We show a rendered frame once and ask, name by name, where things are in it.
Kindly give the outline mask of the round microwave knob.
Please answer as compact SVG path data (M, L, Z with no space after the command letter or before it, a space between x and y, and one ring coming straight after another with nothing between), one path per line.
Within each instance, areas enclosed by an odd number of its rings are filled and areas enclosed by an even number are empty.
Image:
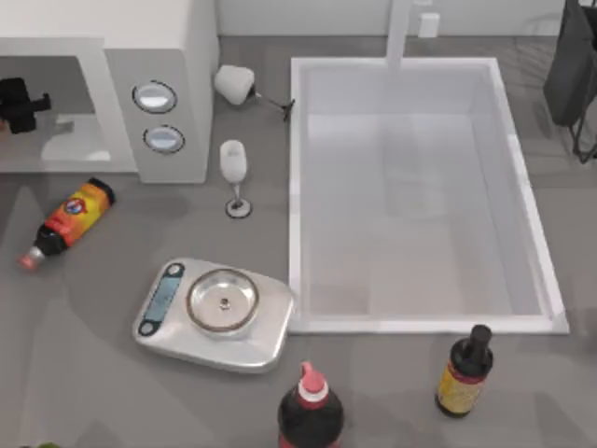
M178 102L174 89L157 80L134 86L132 100L139 109L148 114L166 114L173 110Z
M185 145L184 135L168 125L145 130L143 140L147 147L160 154L174 154Z

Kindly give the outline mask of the dark bottle with orange label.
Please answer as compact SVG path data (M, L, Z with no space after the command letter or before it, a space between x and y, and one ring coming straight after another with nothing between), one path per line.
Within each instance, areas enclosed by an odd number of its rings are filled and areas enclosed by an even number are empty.
M19 264L34 270L45 259L61 255L80 240L115 201L112 188L91 177L46 217L32 246L19 258Z

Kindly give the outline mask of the pale microwave oven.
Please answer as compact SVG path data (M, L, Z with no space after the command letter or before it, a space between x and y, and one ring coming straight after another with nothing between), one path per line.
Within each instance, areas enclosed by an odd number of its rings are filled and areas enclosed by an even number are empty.
M0 79L22 78L36 130L0 130L0 173L136 173L145 183L206 177L219 44L215 0L0 0ZM148 114L132 100L151 80L176 107ZM38 111L44 93L51 109ZM175 127L174 154L145 130Z

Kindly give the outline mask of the toppled clear wine glass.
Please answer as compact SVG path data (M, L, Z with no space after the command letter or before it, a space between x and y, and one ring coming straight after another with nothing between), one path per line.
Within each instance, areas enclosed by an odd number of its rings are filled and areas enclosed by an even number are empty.
M279 110L284 122L290 121L295 104L292 99L287 104L279 103L257 90L255 72L244 66L223 64L219 67L214 78L214 88L229 104L242 106L256 100Z

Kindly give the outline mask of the upright clear wine glass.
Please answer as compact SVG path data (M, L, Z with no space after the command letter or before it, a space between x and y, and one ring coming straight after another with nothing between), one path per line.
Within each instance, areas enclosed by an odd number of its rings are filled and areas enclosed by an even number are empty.
M226 214L233 219L248 217L252 213L252 204L241 194L248 172L245 146L241 141L230 139L220 146L220 172L233 192L225 205Z

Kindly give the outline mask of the silver kitchen scale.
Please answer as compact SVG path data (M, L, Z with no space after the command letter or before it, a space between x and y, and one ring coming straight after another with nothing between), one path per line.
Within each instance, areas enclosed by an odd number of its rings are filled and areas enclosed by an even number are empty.
M166 357L240 373L277 363L295 299L283 282L201 259L166 262L132 325L140 345Z

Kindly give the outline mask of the tall white tap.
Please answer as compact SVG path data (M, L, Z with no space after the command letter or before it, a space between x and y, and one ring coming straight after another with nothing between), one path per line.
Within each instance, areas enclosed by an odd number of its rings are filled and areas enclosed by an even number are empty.
M410 0L391 0L385 60L387 66L392 70L399 68L403 58L410 20L410 6Z

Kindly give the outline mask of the white sink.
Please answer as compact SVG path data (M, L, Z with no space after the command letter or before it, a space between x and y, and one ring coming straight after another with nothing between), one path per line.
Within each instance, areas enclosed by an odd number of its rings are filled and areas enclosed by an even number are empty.
M295 58L296 333L566 334L494 58Z

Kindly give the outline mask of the dark bottle with red cap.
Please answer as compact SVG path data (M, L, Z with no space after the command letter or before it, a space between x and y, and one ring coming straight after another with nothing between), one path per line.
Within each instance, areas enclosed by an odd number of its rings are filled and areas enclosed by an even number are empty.
M300 368L298 382L278 407L278 448L340 448L342 402L310 361Z

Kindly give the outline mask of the dark bottle with yellow label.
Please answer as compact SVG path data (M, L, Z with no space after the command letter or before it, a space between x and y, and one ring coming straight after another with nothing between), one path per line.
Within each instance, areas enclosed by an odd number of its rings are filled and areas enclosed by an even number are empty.
M493 368L493 337L489 327L475 325L452 346L435 393L437 407L451 418L464 418L474 409Z

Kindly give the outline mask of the white wall socket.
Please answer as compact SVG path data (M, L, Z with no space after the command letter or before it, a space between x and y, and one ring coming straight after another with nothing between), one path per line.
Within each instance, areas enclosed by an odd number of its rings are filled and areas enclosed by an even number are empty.
M435 38L439 34L440 14L436 12L425 12L420 16L418 37Z

